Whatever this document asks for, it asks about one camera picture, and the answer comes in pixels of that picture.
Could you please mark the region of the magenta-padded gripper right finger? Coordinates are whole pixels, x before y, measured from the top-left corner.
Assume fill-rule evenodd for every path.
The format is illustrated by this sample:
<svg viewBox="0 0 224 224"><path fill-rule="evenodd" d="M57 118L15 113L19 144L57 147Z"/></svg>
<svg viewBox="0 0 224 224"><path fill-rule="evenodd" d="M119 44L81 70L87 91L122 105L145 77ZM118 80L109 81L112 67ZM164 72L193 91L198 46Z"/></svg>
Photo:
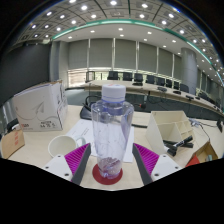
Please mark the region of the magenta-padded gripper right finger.
<svg viewBox="0 0 224 224"><path fill-rule="evenodd" d="M132 153L144 185L181 170L181 167L167 154L158 155L139 144L133 144Z"/></svg>

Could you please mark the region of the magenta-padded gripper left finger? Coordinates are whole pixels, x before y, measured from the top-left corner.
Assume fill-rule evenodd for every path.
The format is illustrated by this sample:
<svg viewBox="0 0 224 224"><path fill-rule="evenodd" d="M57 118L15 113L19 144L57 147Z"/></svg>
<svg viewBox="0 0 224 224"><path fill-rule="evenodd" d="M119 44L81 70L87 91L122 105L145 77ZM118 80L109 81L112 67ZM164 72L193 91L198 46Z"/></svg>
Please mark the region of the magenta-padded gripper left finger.
<svg viewBox="0 0 224 224"><path fill-rule="evenodd" d="M88 143L66 155L56 155L43 167L43 170L79 185L90 154L91 144Z"/></svg>

